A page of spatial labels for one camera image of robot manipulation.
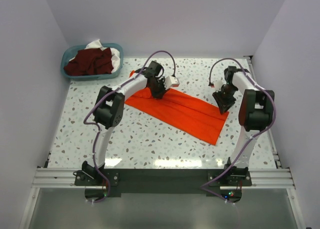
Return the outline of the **orange t shirt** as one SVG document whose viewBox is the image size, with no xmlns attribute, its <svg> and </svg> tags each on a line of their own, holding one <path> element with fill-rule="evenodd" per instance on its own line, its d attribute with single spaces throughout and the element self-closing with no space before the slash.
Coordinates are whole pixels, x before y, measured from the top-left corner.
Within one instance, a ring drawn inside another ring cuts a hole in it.
<svg viewBox="0 0 320 229">
<path fill-rule="evenodd" d="M 175 89 L 157 99 L 146 87 L 129 97 L 125 104 L 211 145 L 217 144 L 229 115 L 220 113 L 217 106 Z"/>
</svg>

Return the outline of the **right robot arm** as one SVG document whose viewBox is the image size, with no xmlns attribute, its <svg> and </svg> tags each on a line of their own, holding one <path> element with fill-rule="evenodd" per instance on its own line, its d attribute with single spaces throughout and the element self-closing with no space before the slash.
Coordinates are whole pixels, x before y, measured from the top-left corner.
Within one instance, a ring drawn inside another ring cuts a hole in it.
<svg viewBox="0 0 320 229">
<path fill-rule="evenodd" d="M 249 162 L 256 141 L 275 121 L 275 93 L 256 84 L 246 69 L 229 66 L 224 70 L 224 79 L 224 83 L 215 83 L 212 96 L 223 115 L 235 104 L 234 94 L 242 94 L 238 113 L 240 134 L 223 172 L 212 179 L 212 182 L 224 181 L 233 186 L 240 179 L 249 176 Z"/>
</svg>

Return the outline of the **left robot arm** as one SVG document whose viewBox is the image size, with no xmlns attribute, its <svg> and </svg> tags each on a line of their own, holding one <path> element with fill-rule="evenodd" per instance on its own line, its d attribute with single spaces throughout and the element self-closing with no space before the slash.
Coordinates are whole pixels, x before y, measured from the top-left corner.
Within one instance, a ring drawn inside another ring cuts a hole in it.
<svg viewBox="0 0 320 229">
<path fill-rule="evenodd" d="M 173 75 L 165 77 L 163 72 L 163 66 L 152 61 L 149 66 L 135 70 L 126 81 L 113 87 L 101 87 L 94 107 L 83 120 L 85 125 L 97 127 L 91 160 L 83 162 L 81 166 L 86 180 L 92 185 L 108 181 L 102 172 L 105 155 L 111 134 L 123 118 L 126 100 L 145 88 L 150 90 L 153 98 L 162 99 L 171 87 L 180 84 Z"/>
</svg>

